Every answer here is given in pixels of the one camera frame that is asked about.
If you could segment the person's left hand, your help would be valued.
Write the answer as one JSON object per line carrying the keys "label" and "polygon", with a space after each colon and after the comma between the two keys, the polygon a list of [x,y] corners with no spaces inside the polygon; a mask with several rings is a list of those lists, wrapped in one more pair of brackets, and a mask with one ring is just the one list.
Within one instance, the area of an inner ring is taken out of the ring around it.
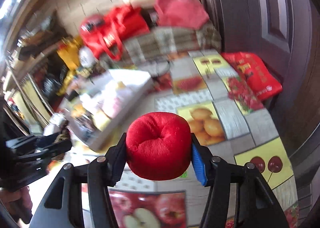
{"label": "person's left hand", "polygon": [[21,219],[25,224],[27,224],[27,221],[23,220],[21,215],[18,214],[13,207],[13,203],[18,202],[19,200],[22,202],[23,208],[31,212],[33,202],[31,201],[31,196],[29,194],[29,186],[25,186],[14,192],[9,192],[8,190],[1,188],[1,202],[10,213],[12,218],[16,222]]}

